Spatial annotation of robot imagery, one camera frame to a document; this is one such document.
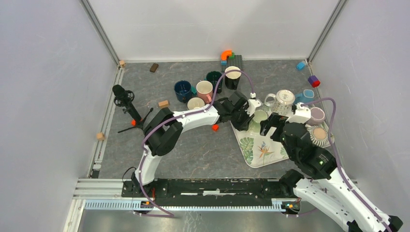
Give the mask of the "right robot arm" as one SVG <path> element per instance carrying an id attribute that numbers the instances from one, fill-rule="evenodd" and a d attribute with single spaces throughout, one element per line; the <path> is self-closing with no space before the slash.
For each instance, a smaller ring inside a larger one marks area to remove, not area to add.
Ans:
<path id="1" fill-rule="evenodd" d="M 260 122 L 261 135 L 274 127 L 271 139 L 280 142 L 300 169 L 290 169 L 279 179 L 285 197 L 301 198 L 330 217 L 346 232 L 397 232 L 403 221 L 382 212 L 346 176 L 337 159 L 313 144 L 304 124 L 287 122 L 272 113 Z"/>

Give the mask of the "black octagonal mug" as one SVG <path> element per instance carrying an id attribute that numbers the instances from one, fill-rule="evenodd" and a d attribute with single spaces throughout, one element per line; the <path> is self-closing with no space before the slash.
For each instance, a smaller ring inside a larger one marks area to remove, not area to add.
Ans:
<path id="1" fill-rule="evenodd" d="M 237 90 L 240 77 L 241 77 L 241 70 L 236 66 L 229 66 L 225 69 L 225 86 L 230 90 Z"/>

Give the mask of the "light green mug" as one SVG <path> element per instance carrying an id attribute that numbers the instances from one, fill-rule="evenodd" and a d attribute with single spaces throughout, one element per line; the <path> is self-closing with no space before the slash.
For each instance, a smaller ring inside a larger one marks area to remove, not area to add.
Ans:
<path id="1" fill-rule="evenodd" d="M 267 112 L 264 110 L 256 110 L 254 112 L 254 117 L 252 118 L 251 122 L 249 123 L 249 130 L 250 133 L 260 134 L 261 125 L 260 123 L 264 120 L 267 120 L 268 115 Z"/>

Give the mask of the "dark green mug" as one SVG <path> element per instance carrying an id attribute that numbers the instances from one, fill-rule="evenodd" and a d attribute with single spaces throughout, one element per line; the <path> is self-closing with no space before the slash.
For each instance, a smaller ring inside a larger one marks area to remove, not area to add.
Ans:
<path id="1" fill-rule="evenodd" d="M 221 78 L 222 73 L 218 72 L 218 71 L 211 71 L 209 72 L 206 77 L 205 80 L 209 81 L 212 86 L 213 86 L 213 91 L 215 89 L 217 89 L 217 93 L 221 93 L 222 92 L 222 84 L 223 84 L 223 79 L 221 79 L 221 81 L 219 82 L 219 85 L 217 86 L 217 82 L 219 81 L 219 79 Z"/>

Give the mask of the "pink mug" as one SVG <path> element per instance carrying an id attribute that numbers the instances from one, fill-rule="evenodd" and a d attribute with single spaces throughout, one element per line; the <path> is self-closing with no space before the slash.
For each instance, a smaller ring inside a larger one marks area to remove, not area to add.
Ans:
<path id="1" fill-rule="evenodd" d="M 213 97 L 213 85 L 209 81 L 200 81 L 196 85 L 197 96 L 201 98 L 205 104 L 209 104 L 212 102 Z"/>

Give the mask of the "dark blue mug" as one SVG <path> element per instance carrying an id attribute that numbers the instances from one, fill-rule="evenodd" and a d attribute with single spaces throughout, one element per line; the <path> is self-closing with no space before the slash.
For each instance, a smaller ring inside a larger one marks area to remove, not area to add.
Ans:
<path id="1" fill-rule="evenodd" d="M 187 103 L 192 98 L 192 85 L 189 81 L 180 80 L 174 84 L 174 92 L 177 100 L 182 103 Z"/>

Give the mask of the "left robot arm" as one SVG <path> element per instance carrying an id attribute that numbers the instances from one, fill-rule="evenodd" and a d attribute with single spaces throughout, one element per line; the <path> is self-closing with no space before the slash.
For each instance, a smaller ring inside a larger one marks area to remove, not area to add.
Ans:
<path id="1" fill-rule="evenodd" d="M 134 192 L 140 197 L 151 193 L 151 182 L 155 179 L 161 158 L 174 149 L 182 133 L 225 122 L 230 122 L 238 131 L 247 131 L 256 109 L 261 105 L 255 93 L 251 93 L 248 99 L 235 91 L 230 97 L 212 99 L 211 103 L 198 109 L 181 112 L 161 109 L 144 128 L 142 159 L 132 174 Z"/>

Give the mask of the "white ribbed mug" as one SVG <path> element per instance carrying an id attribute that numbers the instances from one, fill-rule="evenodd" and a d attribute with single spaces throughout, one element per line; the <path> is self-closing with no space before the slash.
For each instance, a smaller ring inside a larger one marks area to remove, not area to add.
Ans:
<path id="1" fill-rule="evenodd" d="M 187 103 L 188 110 L 199 109 L 204 106 L 205 106 L 204 100 L 199 97 L 193 97 Z"/>

